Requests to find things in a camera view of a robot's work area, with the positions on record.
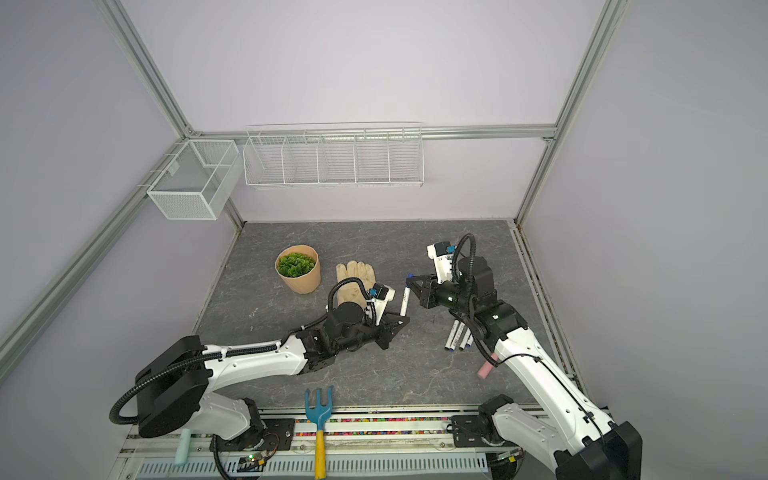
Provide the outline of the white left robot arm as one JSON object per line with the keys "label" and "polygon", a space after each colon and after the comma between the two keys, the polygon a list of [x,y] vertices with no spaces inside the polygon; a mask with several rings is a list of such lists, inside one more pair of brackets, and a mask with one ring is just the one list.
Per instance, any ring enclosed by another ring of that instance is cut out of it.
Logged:
{"label": "white left robot arm", "polygon": [[133,386],[111,407],[116,425],[136,425],[143,438],[177,429],[233,440],[260,433],[255,402],[232,399],[222,389],[276,376],[298,376],[332,365],[342,352],[374,343],[388,349],[410,322],[394,312],[377,313],[346,302],[280,340],[235,346],[205,345],[185,336],[140,370]]}

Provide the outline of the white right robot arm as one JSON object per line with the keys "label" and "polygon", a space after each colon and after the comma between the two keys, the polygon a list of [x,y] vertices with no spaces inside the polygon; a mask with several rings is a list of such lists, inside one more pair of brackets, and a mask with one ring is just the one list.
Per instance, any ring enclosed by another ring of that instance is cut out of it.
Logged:
{"label": "white right robot arm", "polygon": [[548,416],[541,421],[498,395],[483,406],[493,434],[521,447],[559,479],[640,478],[640,433],[628,421],[615,422],[566,376],[522,315],[499,299],[484,258],[462,258],[448,277],[411,276],[406,284],[421,306],[445,307],[462,321],[486,361],[510,369]]}

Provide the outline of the tan pot with green plant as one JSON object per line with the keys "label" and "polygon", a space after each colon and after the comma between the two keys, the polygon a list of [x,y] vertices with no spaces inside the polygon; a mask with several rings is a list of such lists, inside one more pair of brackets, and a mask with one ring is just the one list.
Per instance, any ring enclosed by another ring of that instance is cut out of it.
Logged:
{"label": "tan pot with green plant", "polygon": [[322,281],[317,251],[308,245],[295,245],[283,250],[275,261],[275,270],[296,294],[317,290]]}

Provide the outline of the teal yellow garden fork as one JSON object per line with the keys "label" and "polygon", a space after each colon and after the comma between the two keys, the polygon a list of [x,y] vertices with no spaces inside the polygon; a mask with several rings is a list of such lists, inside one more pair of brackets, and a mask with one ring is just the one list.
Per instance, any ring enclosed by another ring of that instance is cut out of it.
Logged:
{"label": "teal yellow garden fork", "polygon": [[333,411],[333,387],[329,386],[323,397],[324,390],[315,390],[315,403],[310,401],[311,392],[305,391],[305,416],[315,425],[315,454],[314,454],[314,478],[325,479],[326,473],[326,448],[325,448],[325,424],[330,419]]}

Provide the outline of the small white mesh basket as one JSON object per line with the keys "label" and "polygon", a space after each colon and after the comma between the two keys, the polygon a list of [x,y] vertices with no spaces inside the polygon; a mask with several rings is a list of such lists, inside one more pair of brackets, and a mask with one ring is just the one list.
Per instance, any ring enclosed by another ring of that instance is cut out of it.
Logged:
{"label": "small white mesh basket", "polygon": [[148,196],[169,220],[216,220],[243,168],[235,141],[188,140],[149,186]]}

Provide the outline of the aluminium cage frame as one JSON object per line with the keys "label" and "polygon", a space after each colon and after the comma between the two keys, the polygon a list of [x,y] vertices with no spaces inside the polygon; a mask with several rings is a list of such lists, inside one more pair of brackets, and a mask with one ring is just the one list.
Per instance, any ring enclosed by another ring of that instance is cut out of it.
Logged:
{"label": "aluminium cage frame", "polygon": [[[140,39],[129,21],[128,15],[119,1],[97,1],[97,10],[104,17],[118,43],[126,49],[128,58],[139,68],[140,77],[157,93],[161,80],[154,67],[149,65],[146,49],[140,45]],[[571,86],[563,109],[552,125],[510,124],[465,127],[427,127],[423,130],[426,140],[487,140],[511,138],[542,138],[548,142],[539,166],[527,193],[524,196],[520,212],[516,215],[519,222],[528,215],[535,196],[543,183],[545,170],[554,158],[557,143],[565,138],[567,129],[575,118],[577,109],[586,94],[599,62],[605,54],[607,45],[613,36],[624,12],[625,1],[607,1],[600,13],[595,30],[588,44],[587,52],[581,62],[576,78]],[[173,154],[192,141],[240,139],[240,134],[232,132],[194,134],[183,133],[169,147],[152,170],[134,192],[105,221],[100,229],[90,238],[69,263],[47,284],[37,299],[29,306],[16,324],[1,339],[1,381],[6,382],[19,366],[33,345],[44,334],[83,283],[98,267],[109,251],[135,221],[149,200],[150,183],[160,178],[160,171],[170,164]]]}

